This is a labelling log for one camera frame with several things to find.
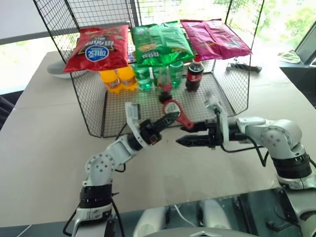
beige table surface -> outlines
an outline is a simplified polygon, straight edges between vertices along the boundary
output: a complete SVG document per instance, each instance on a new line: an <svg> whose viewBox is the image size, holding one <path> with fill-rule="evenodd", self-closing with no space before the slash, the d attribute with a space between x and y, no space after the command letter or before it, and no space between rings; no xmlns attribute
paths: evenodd
<svg viewBox="0 0 316 237"><path fill-rule="evenodd" d="M46 72L57 59L56 52L45 56L0 132L0 227L68 219L79 201L85 162L114 140L88 134L71 81ZM316 158L316 110L277 64L252 75L249 109L240 116L297 122ZM271 160L263 168L254 151L188 149L175 143L183 135L178 127L163 131L163 139L142 150L125 173L114 174L121 212L277 186Z"/></svg>

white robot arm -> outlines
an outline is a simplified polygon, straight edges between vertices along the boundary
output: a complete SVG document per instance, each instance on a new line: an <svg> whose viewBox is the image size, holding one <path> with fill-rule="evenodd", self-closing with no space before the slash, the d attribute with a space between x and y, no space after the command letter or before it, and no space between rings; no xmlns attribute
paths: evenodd
<svg viewBox="0 0 316 237"><path fill-rule="evenodd" d="M178 112L169 113L156 122L147 119L138 124L139 105L127 102L125 111L127 124L133 133L121 136L105 151L93 155L87 161L85 165L87 179L82 183L80 203L63 229L65 235L86 237L86 230L90 230L89 236L112 236L114 227L111 219L112 207L116 213L118 211L112 199L111 174L134 157L139 150L161 140L160 132L179 116ZM66 228L73 218L75 224L70 234Z"/></svg>
<svg viewBox="0 0 316 237"><path fill-rule="evenodd" d="M300 143L302 132L299 127L289 120L271 121L263 118L238 118L234 124L228 124L225 110L220 103L210 99L206 102L208 109L217 117L216 122L198 122L188 132L208 131L207 135L189 135L177 140L186 147L221 146L229 141L253 143L257 152L258 145L268 149L274 162L279 183L284 187L288 202L293 206L293 213L301 226L303 237L316 236L316 176L310 166L310 158ZM114 220L111 216L112 207L117 215L117 208L112 200L111 173L120 165L126 163L137 152L161 140L160 132L172 124L179 113L170 113L152 123L146 120L138 125L139 107L136 104L125 105L127 124L133 133L121 136L108 148L92 156L85 165L87 180L82 184L80 203L74 217L73 233L64 234L72 237L113 237ZM265 166L266 158L260 159ZM180 228L166 230L149 235L148 237L246 237L245 233L231 230L210 228Z"/></svg>
<svg viewBox="0 0 316 237"><path fill-rule="evenodd" d="M315 166L305 148L301 144L302 131L299 126L289 120L267 120L259 117L237 118L228 124L223 108L213 98L206 101L206 106L217 117L216 122L198 122L187 132L207 131L208 135L188 135L177 140L186 147L220 146L225 152L239 152L256 148L262 165L266 165L270 154L277 172L277 179L284 188L286 201L292 208L299 223L303 237L316 236L316 174ZM227 151L224 144L229 141L252 143L254 147ZM263 159L258 146L268 149Z"/></svg>

plastic bottle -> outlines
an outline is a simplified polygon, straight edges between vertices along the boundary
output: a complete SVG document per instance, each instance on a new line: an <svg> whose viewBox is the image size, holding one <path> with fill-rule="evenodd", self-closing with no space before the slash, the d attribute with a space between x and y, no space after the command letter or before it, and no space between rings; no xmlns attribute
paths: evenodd
<svg viewBox="0 0 316 237"><path fill-rule="evenodd" d="M134 71L130 65L124 68L119 68L118 77L120 78L124 89L132 91L136 89L137 81L135 79Z"/></svg>
<svg viewBox="0 0 316 237"><path fill-rule="evenodd" d="M154 77L154 85L155 87L158 86L158 78L159 78L159 68L152 68L153 70L153 77Z"/></svg>
<svg viewBox="0 0 316 237"><path fill-rule="evenodd" d="M100 71L99 73L108 91L118 94L123 89L115 70Z"/></svg>
<svg viewBox="0 0 316 237"><path fill-rule="evenodd" d="M150 78L149 68L139 68L137 64L133 65L138 86L141 90L149 91L153 87L152 79Z"/></svg>
<svg viewBox="0 0 316 237"><path fill-rule="evenodd" d="M183 62L172 63L169 65L172 87L177 88L183 77Z"/></svg>
<svg viewBox="0 0 316 237"><path fill-rule="evenodd" d="M160 94L158 96L159 101L163 104L165 101L172 99L171 90L172 83L170 79L170 71L167 67L159 68L158 74L158 90Z"/></svg>
<svg viewBox="0 0 316 237"><path fill-rule="evenodd" d="M202 80L203 64L199 56L196 56L188 67L186 87L188 91L197 91Z"/></svg>

metal wire mesh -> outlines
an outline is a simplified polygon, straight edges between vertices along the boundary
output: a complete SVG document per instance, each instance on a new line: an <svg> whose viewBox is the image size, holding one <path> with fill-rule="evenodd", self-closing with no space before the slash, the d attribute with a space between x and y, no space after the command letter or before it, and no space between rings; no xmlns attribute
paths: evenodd
<svg viewBox="0 0 316 237"><path fill-rule="evenodd" d="M264 0L33 1L64 62L71 56L81 28L108 27L127 22L131 27L135 27L179 19L222 18L251 47L264 2ZM132 54L135 47L131 34L128 37L128 58L130 62L135 62ZM228 67L227 70L226 61L211 60L203 63L204 71L212 72L218 82L217 85L220 85L218 89L225 97L228 110L231 111L229 114L235 115L247 109L249 69ZM107 132L107 129L111 127L107 110L113 105L109 104L112 98L107 98L106 89L100 81L99 74L86 71L76 72L72 73L72 79L89 133L98 137L115 135L115 132Z"/></svg>
<svg viewBox="0 0 316 237"><path fill-rule="evenodd" d="M171 93L172 98L182 105L183 111L191 121L197 122L212 118L204 105L205 95L209 93L220 101L227 115L234 115L226 96L211 73L203 75L203 80L197 92L188 92L185 88L185 78L183 78L180 86L172 90ZM110 106L106 106L104 137L116 136L126 123L126 101L140 104L142 119L156 121L162 117L162 104L159 102L158 96L159 91L155 88L151 91L123 91L119 96L109 93L106 103L109 103ZM130 132L130 129L126 127L123 134L128 132Z"/></svg>

orange bottle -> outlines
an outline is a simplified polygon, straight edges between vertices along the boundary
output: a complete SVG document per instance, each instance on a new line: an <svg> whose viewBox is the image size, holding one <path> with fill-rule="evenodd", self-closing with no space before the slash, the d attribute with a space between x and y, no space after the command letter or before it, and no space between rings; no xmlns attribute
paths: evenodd
<svg viewBox="0 0 316 237"><path fill-rule="evenodd" d="M124 89L131 91L136 89L137 81L135 79L135 73L130 65L125 68L119 68L118 77L121 80Z"/></svg>
<svg viewBox="0 0 316 237"><path fill-rule="evenodd" d="M115 70L100 71L99 73L101 75L101 80L107 86L108 91L118 94L123 89L123 85Z"/></svg>

